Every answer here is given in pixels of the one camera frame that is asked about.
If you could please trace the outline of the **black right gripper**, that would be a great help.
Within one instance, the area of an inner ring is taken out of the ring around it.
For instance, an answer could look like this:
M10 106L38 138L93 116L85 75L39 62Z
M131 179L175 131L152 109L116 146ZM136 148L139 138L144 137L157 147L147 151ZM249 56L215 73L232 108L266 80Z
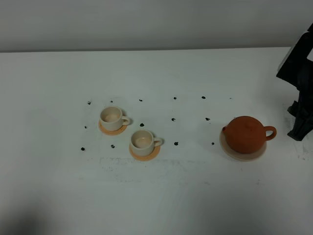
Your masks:
M290 48L278 67L276 77L292 84L299 92L288 112L295 117L288 136L296 141L313 130L313 61L308 59L313 49L313 27L310 26Z

